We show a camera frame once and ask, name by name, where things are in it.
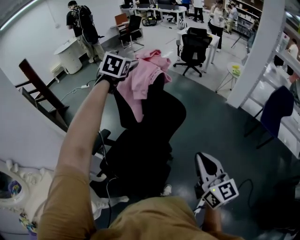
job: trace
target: white pillar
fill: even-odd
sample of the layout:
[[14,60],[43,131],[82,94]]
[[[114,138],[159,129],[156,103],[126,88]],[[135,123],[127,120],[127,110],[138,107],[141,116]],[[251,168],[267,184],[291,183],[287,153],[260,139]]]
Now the white pillar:
[[256,86],[265,71],[265,65],[273,56],[279,34],[285,23],[285,0],[265,0],[257,35],[245,68],[235,84],[227,103],[240,107]]

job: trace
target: black backpack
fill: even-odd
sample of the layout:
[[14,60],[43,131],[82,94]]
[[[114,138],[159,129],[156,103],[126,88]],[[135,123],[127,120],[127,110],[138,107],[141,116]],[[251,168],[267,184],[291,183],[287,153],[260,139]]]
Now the black backpack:
[[72,9],[72,16],[75,18],[76,27],[82,29],[82,35],[86,42],[90,45],[96,44],[99,36],[88,8],[86,6],[76,6]]

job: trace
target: person in white shirt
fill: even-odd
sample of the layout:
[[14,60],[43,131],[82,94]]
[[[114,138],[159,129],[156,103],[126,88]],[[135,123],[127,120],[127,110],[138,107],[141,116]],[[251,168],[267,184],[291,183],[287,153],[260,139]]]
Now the person in white shirt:
[[292,39],[292,44],[291,46],[289,47],[289,49],[287,50],[295,59],[297,59],[298,57],[298,52],[299,52],[299,49],[297,47],[297,41],[296,39]]
[[223,0],[218,0],[217,4],[211,8],[210,17],[211,33],[220,37],[219,44],[217,46],[217,52],[219,52],[222,48],[222,35],[225,26],[224,18],[227,17],[227,12],[223,7]]
[[231,33],[231,30],[233,28],[233,22],[238,16],[238,10],[236,9],[234,3],[230,4],[230,8],[231,10],[227,19],[227,30],[225,30],[225,32],[227,33]]
[[202,0],[192,0],[194,9],[195,9],[195,18],[194,22],[197,22],[197,18],[200,19],[201,23],[204,23],[203,21],[203,3]]

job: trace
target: forearm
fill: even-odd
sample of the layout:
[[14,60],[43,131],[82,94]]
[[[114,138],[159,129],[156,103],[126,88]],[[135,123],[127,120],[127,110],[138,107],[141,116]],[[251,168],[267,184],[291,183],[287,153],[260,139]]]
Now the forearm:
[[70,165],[89,175],[109,86],[105,80],[98,83],[80,106],[63,141],[57,166]]
[[204,222],[202,230],[205,232],[220,232],[221,227],[221,214],[219,210],[213,210],[206,204]]

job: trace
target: man in black shirt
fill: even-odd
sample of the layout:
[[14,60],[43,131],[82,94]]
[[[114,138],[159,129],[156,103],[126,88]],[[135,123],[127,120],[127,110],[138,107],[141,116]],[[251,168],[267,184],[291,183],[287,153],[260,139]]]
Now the man in black shirt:
[[98,55],[99,59],[102,61],[105,55],[105,51],[103,50],[101,44],[98,42],[94,45],[90,45],[87,43],[85,38],[83,37],[83,29],[81,24],[78,22],[78,10],[81,8],[85,8],[91,16],[92,22],[92,14],[90,9],[87,6],[78,6],[76,1],[70,1],[68,3],[68,8],[70,11],[67,14],[67,28],[73,29],[75,33],[75,37],[77,38],[79,45],[86,51],[89,62],[93,63],[96,55]]

